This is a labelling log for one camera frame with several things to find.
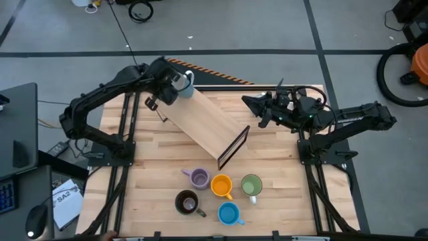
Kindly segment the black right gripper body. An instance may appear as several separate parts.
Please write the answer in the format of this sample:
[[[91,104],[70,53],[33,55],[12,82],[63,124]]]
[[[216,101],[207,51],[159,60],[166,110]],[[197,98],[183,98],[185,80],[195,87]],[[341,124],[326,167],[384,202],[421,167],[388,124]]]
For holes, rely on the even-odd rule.
[[[323,91],[313,86],[277,86],[273,97],[272,119],[290,129],[304,129],[323,109],[323,98],[310,97],[307,89],[321,96]]]

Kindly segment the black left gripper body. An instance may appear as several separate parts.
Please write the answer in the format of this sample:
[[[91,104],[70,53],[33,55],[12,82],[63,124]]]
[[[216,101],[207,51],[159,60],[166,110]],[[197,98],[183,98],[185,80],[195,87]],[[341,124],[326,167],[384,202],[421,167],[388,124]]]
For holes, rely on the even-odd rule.
[[[164,57],[154,60],[146,73],[151,78],[146,91],[165,104],[172,104],[178,97],[178,90],[173,82],[180,78],[179,73]]]

